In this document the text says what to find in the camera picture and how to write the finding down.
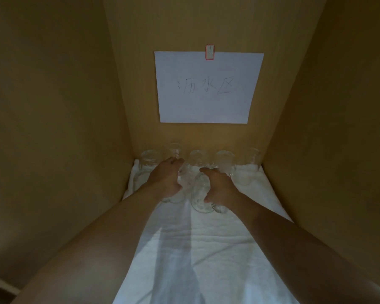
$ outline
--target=person's left hand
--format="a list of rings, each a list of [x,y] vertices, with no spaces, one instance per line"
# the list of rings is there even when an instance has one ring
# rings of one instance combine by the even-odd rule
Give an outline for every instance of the person's left hand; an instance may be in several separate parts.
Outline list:
[[[146,187],[153,187],[158,190],[162,198],[171,197],[182,189],[177,183],[179,168],[184,163],[184,159],[169,158],[158,164],[150,173]]]

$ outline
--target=bare arm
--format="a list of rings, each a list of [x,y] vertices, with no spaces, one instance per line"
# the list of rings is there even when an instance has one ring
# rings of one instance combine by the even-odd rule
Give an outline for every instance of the bare arm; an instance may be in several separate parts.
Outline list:
[[[177,172],[182,164],[174,158],[160,163],[145,185],[77,235],[13,303],[112,303],[152,211],[181,189]]]
[[[237,215],[301,304],[380,303],[380,286],[329,246],[240,193],[226,174],[200,170],[211,182],[206,199]]]

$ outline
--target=white paper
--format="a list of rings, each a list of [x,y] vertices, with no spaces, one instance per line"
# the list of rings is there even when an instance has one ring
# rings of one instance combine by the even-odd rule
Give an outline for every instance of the white paper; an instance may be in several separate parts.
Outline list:
[[[162,123],[247,124],[263,53],[155,51]]]

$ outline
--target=wooden panel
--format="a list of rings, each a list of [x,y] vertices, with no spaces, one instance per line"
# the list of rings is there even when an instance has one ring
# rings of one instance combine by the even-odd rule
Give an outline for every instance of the wooden panel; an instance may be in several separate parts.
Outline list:
[[[135,156],[188,149],[265,150],[326,0],[104,0]],[[263,52],[247,125],[160,123],[153,52]]]
[[[122,196],[133,155],[101,0],[0,0],[0,278]]]
[[[264,167],[293,219],[380,284],[380,0],[328,0]]]

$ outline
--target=hand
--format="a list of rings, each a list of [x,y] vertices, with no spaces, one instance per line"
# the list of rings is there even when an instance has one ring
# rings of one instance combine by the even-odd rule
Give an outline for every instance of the hand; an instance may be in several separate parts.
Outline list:
[[[182,189],[182,186],[177,183],[177,176],[183,162],[184,159],[173,157],[162,161],[150,173],[144,186],[156,189],[162,199],[175,195]]]
[[[240,192],[226,173],[221,173],[218,168],[209,169],[207,167],[202,167],[200,172],[208,176],[211,186],[204,202],[228,207],[228,204],[238,199]]]

